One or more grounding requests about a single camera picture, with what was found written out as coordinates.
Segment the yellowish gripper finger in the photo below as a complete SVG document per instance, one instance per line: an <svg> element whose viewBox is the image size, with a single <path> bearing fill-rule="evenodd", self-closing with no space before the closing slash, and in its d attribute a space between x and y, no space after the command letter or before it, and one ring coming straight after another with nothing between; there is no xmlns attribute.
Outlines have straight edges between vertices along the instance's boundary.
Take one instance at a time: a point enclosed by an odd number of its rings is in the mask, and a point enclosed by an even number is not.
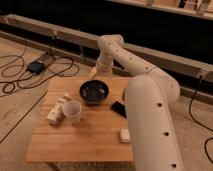
<svg viewBox="0 0 213 171"><path fill-rule="evenodd" d="M89 73L89 79L93 79L97 75L96 67L93 67L91 72Z"/></svg>

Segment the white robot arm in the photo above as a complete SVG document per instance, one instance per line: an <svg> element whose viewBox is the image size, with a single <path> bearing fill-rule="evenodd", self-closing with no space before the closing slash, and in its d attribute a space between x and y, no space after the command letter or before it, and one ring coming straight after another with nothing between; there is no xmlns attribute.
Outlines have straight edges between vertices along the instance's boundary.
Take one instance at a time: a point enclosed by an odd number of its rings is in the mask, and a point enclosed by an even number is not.
<svg viewBox="0 0 213 171"><path fill-rule="evenodd" d="M120 35L97 39L96 72L108 75L118 62L132 75L125 91L125 110L136 171L185 171L169 105L180 85L158 66L124 49Z"/></svg>

